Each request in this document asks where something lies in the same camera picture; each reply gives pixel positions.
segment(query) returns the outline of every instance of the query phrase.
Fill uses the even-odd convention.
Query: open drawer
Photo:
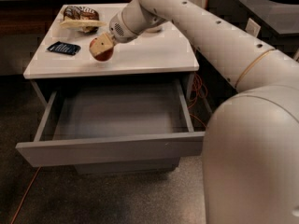
[[[199,155],[204,134],[193,130],[177,79],[95,80],[54,91],[35,140],[16,148],[34,167],[102,163],[119,171],[107,166],[114,163],[133,171]]]

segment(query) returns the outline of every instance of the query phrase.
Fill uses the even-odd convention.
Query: food item
[[[69,44],[65,42],[56,42],[50,45],[47,50],[56,53],[62,53],[66,55],[76,55],[80,51],[81,47],[75,44]]]
[[[106,24],[99,21],[99,13],[91,8],[68,6],[64,10],[64,21],[60,25],[63,28],[78,28],[84,33],[92,33]]]
[[[114,42],[108,33],[102,33],[90,43],[90,53],[95,60],[105,62],[109,60],[114,51]]]

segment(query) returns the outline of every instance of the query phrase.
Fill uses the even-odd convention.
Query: floor
[[[0,223],[10,223],[36,168],[16,151],[31,141],[43,106],[22,77],[0,78]],[[78,175],[73,166],[41,168],[16,224],[205,224],[201,157],[168,173]]]

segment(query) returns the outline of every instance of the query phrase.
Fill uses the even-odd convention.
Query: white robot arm
[[[237,89],[207,125],[203,148],[208,224],[299,223],[299,65],[188,0],[133,0],[91,43],[112,55],[171,21]]]

